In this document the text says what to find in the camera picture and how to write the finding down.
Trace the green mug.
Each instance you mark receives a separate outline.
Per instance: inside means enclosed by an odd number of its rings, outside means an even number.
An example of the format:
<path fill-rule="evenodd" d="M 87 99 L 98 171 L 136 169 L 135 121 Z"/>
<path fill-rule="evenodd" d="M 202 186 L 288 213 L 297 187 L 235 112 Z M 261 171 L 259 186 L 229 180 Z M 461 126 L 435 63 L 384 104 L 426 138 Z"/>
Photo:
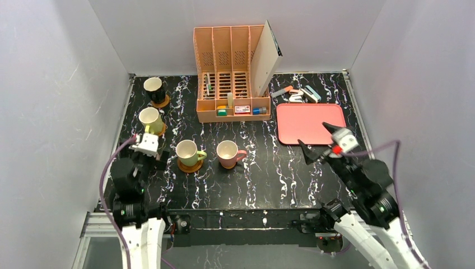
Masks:
<path fill-rule="evenodd" d="M 182 165 L 194 166 L 207 157 L 207 153 L 199 151 L 192 140 L 182 140 L 176 146 L 176 154 Z"/>

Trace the yellow mug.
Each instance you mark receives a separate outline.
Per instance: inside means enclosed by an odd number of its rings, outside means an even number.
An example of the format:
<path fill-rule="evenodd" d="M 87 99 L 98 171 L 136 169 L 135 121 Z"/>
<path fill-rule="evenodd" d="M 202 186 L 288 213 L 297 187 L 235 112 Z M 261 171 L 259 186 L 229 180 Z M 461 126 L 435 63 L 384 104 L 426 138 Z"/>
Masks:
<path fill-rule="evenodd" d="M 162 130 L 164 124 L 159 111 L 154 107 L 148 107 L 140 111 L 139 121 L 145 128 L 145 132 L 155 135 Z"/>

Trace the black mug white inside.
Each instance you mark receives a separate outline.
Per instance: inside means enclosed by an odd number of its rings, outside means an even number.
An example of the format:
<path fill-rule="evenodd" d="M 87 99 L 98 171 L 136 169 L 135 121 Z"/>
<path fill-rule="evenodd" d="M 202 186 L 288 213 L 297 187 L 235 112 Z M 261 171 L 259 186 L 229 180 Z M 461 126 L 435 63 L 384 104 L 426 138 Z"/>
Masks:
<path fill-rule="evenodd" d="M 165 101 L 166 91 L 162 87 L 162 79 L 159 77 L 148 78 L 143 83 L 143 88 L 153 103 L 161 104 Z"/>

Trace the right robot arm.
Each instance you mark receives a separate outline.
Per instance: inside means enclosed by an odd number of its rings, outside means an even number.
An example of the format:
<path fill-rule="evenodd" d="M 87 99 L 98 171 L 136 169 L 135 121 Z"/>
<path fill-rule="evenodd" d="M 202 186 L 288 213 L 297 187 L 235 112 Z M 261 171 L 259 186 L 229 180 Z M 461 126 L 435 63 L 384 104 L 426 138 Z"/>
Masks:
<path fill-rule="evenodd" d="M 388 187 L 395 185 L 395 173 L 385 162 L 355 157 L 369 155 L 354 152 L 359 146 L 352 130 L 323 122 L 332 143 L 321 154 L 299 141 L 306 164 L 328 164 L 354 195 L 353 210 L 335 198 L 320 204 L 316 212 L 300 215 L 292 221 L 302 233 L 334 232 L 346 238 L 366 258 L 372 268 L 430 268 L 408 233 L 398 196 Z"/>

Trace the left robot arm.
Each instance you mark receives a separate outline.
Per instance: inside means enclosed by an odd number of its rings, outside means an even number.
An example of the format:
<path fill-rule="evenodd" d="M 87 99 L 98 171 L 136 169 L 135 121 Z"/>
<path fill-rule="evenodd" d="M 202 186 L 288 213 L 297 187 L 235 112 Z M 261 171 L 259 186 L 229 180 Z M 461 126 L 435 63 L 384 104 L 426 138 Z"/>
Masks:
<path fill-rule="evenodd" d="M 150 206 L 145 183 L 156 159 L 127 150 L 110 168 L 111 213 L 116 224 L 123 268 L 160 268 L 162 237 L 170 227 L 166 208 Z"/>

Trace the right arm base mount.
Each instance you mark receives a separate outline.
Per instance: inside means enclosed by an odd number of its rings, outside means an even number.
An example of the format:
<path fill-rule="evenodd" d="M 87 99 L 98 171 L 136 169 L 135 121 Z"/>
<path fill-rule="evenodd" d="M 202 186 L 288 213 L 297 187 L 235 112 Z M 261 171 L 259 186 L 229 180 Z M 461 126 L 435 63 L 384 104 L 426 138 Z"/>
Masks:
<path fill-rule="evenodd" d="M 336 232 L 332 224 L 320 211 L 304 212 L 291 220 L 290 226 L 302 234 L 311 234 L 316 238 L 316 247 L 325 254 L 336 255 L 343 250 L 343 236 Z"/>

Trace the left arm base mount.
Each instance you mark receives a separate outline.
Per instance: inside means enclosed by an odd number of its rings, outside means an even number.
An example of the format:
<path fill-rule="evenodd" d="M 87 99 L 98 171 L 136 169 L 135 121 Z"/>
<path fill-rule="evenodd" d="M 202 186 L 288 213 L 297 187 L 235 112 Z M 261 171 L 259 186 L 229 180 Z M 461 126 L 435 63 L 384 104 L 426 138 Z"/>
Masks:
<path fill-rule="evenodd" d="M 172 212 L 170 218 L 170 224 L 166 227 L 162 237 L 162 254 L 169 252 L 174 247 L 186 245 L 185 241 L 191 230 L 190 214 Z"/>

